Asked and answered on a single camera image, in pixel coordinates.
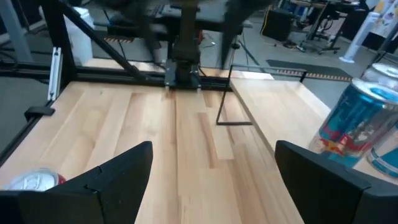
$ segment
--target can lid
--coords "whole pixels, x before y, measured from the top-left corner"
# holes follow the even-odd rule
[[[359,91],[376,100],[398,105],[398,92],[386,86],[382,86],[375,82],[365,82],[358,78],[354,78],[352,83]]]
[[[56,186],[57,184],[57,173],[46,168],[40,168],[15,178],[6,187],[6,190],[45,191]]]
[[[388,77],[398,78],[398,68],[385,63],[374,63],[372,67]]]

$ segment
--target blue and silver can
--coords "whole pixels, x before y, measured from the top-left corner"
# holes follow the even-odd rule
[[[398,122],[398,92],[354,78],[308,148],[353,167]]]
[[[398,178],[398,124],[371,149],[368,161],[379,171]]]

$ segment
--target energy drink can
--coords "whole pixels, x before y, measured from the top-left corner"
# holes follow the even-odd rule
[[[6,186],[6,190],[46,191],[65,181],[60,174],[47,168],[40,168],[16,177]]]
[[[353,167],[398,121],[398,93],[354,78],[308,148]]]
[[[368,161],[379,171],[398,178],[398,124],[371,149]]]
[[[362,80],[376,82],[398,91],[398,68],[383,63],[374,63],[363,73]]]

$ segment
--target red and white can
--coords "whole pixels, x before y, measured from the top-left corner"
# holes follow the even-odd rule
[[[34,190],[42,192],[65,181],[65,178],[55,171],[47,168],[39,168],[16,177],[6,186],[6,190]]]

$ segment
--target red bull can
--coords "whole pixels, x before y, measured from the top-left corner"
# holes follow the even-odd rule
[[[398,178],[398,124],[371,149],[368,161],[384,174]]]
[[[353,167],[398,122],[398,93],[354,78],[308,148]]]
[[[40,168],[16,177],[6,186],[6,190],[46,191],[65,181],[60,174],[47,168]]]
[[[362,74],[362,80],[376,82],[398,91],[398,68],[384,63],[374,63]]]

